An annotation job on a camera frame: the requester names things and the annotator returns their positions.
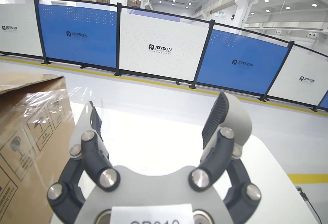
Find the blue fence panel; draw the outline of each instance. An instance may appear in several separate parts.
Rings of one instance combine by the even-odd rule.
[[[116,12],[39,5],[47,57],[116,66]]]
[[[197,82],[264,94],[288,48],[213,30]]]

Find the cardboard box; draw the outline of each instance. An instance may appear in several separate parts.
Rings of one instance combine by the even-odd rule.
[[[0,224],[49,223],[74,127],[64,77],[0,73]]]

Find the black fence post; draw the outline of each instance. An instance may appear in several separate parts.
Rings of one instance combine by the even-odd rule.
[[[288,57],[290,51],[292,50],[292,47],[293,47],[294,43],[295,43],[295,42],[292,41],[292,40],[289,41],[287,53],[286,53],[284,59],[282,60],[280,66],[279,66],[279,68],[278,68],[278,70],[277,70],[275,76],[273,77],[273,79],[272,79],[272,81],[271,81],[269,87],[267,88],[266,92],[265,92],[265,93],[259,98],[260,101],[265,102],[266,96],[268,95],[268,93],[269,93],[269,91],[270,91],[270,89],[271,89],[271,87],[272,87],[274,81],[277,79],[277,77],[278,77],[278,75],[279,75],[279,73],[280,73],[282,67],[284,66],[285,61],[286,61],[286,59],[287,59],[287,57]]]
[[[116,11],[116,72],[115,76],[121,76],[120,73],[120,32],[121,32],[121,12],[122,3],[117,3]]]
[[[194,77],[191,85],[189,85],[189,87],[192,88],[192,89],[196,89],[195,85],[196,85],[197,78],[198,78],[198,75],[199,75],[199,72],[200,72],[200,67],[203,64],[203,60],[204,60],[204,56],[205,56],[205,53],[206,53],[208,43],[210,42],[210,38],[211,38],[211,35],[212,35],[212,30],[213,30],[214,23],[215,23],[215,20],[212,19],[209,26],[208,26],[207,36],[206,36],[206,39],[205,39],[202,54],[200,55],[200,59],[199,59],[199,62],[198,62],[196,73],[195,73],[195,77]]]
[[[46,49],[44,48],[42,29],[41,29],[41,22],[40,22],[39,4],[40,4],[40,0],[34,0],[36,24],[38,26],[39,38],[40,38],[40,43],[41,43],[41,50],[42,50],[42,55],[43,55],[43,60],[44,60],[44,62],[42,64],[51,64],[51,62],[49,62],[49,60],[47,58]]]

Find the box flap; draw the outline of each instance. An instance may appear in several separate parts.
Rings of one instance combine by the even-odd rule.
[[[62,76],[51,74],[0,73],[0,94],[57,78],[62,78]]]

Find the label sticker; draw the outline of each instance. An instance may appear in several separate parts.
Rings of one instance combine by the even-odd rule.
[[[49,140],[50,136],[54,133],[49,122],[49,117],[45,108],[41,108],[27,121],[27,126],[41,151],[44,145]]]
[[[110,224],[194,224],[191,204],[111,209]]]
[[[0,167],[0,221],[17,189],[17,185]]]
[[[36,158],[36,152],[23,128],[15,132],[0,148],[0,155],[22,181]]]

